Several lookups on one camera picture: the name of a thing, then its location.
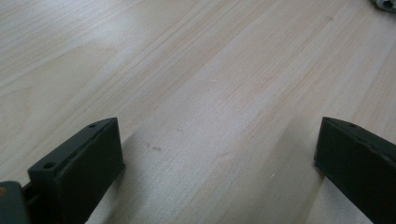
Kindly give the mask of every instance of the light wood tabletop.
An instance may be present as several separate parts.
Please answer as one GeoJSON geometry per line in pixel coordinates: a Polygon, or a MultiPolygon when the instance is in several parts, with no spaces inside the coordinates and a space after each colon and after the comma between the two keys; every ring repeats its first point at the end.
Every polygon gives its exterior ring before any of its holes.
{"type": "Polygon", "coordinates": [[[371,223],[313,157],[324,116],[396,143],[395,59],[369,0],[1,1],[0,181],[117,117],[88,223],[371,223]]]}

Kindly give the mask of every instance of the black object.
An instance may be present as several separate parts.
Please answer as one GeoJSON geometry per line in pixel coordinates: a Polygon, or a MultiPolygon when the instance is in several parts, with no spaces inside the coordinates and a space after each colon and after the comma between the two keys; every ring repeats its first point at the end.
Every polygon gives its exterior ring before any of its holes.
{"type": "Polygon", "coordinates": [[[0,183],[0,223],[85,223],[124,168],[117,119],[95,122],[29,170],[31,183],[0,183]]]}
{"type": "Polygon", "coordinates": [[[396,146],[363,128],[323,118],[315,165],[374,223],[396,223],[396,146]]]}

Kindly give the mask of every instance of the wood grain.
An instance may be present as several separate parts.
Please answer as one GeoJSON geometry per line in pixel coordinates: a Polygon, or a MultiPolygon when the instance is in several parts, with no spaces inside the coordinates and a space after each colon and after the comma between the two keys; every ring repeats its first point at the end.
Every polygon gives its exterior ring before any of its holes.
{"type": "Polygon", "coordinates": [[[89,223],[370,223],[313,167],[323,116],[396,143],[396,17],[370,1],[1,1],[0,181],[118,117],[89,223]]]}

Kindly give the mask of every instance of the gray metal object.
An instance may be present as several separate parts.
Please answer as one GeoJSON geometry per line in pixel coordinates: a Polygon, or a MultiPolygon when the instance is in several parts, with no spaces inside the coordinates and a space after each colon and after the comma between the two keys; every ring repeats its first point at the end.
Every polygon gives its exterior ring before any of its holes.
{"type": "Polygon", "coordinates": [[[389,12],[396,12],[396,0],[373,0],[376,5],[389,12]]]}

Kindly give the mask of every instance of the wooden table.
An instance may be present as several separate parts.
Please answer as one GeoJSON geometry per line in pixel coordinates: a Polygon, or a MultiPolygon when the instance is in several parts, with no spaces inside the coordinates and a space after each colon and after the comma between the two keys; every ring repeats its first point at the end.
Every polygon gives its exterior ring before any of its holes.
{"type": "Polygon", "coordinates": [[[313,166],[323,116],[396,142],[396,14],[371,1],[2,1],[0,181],[118,117],[89,223],[370,223],[313,166]]]}

